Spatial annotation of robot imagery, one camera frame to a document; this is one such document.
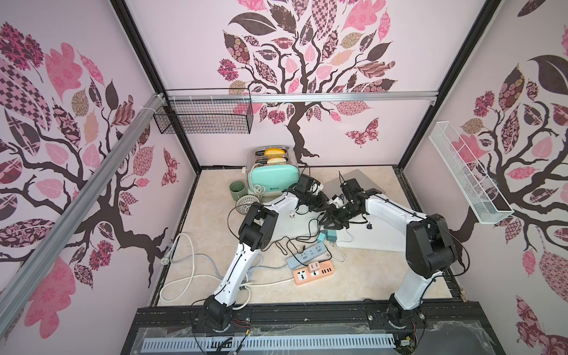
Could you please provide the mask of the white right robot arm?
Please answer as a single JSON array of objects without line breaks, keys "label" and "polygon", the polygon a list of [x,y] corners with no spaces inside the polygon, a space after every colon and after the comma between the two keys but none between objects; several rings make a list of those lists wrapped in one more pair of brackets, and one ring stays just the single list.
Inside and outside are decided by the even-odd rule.
[{"label": "white right robot arm", "polygon": [[394,328],[404,329],[419,313],[423,297],[436,278],[457,259],[453,235],[440,214],[407,209],[378,189],[363,189],[355,178],[340,179],[343,198],[330,201],[328,229],[349,229],[355,217],[378,217],[405,238],[408,271],[402,285],[389,298],[386,317]]}]

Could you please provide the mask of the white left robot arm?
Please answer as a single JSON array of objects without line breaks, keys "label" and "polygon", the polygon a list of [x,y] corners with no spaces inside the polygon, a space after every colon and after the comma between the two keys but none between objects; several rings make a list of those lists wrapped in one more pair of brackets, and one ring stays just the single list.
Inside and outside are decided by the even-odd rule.
[{"label": "white left robot arm", "polygon": [[229,326],[243,280],[254,258],[272,241],[278,220],[290,216],[300,206],[307,206],[310,212],[322,210],[327,204],[323,188],[318,180],[302,174],[281,196],[264,204],[252,203],[238,230],[239,244],[228,271],[204,301],[205,315],[212,328],[221,331]]}]

